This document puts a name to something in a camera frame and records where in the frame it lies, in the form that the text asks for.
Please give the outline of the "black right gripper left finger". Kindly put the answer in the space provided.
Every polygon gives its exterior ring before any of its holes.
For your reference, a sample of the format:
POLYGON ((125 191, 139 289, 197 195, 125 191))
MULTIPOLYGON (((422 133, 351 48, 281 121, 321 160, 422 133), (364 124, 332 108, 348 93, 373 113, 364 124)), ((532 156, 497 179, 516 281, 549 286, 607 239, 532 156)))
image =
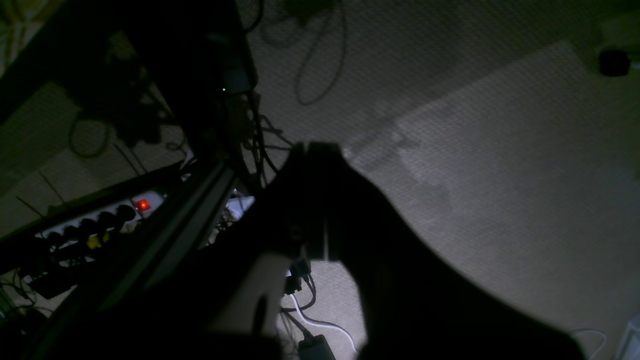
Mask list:
POLYGON ((240 221, 205 246, 236 174, 199 161, 131 237, 119 241, 30 344, 32 360, 183 359, 270 340, 286 270, 301 250, 275 203, 299 191, 309 146, 298 143, 240 221))

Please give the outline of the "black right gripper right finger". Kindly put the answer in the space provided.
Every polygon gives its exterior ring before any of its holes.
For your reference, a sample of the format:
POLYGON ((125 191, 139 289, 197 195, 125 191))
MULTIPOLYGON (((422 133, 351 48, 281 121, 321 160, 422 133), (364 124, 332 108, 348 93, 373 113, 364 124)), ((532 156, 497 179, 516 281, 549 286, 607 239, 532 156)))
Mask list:
POLYGON ((359 360, 583 360, 562 330, 507 305, 446 263, 331 143, 309 146, 318 253, 358 289, 359 360))

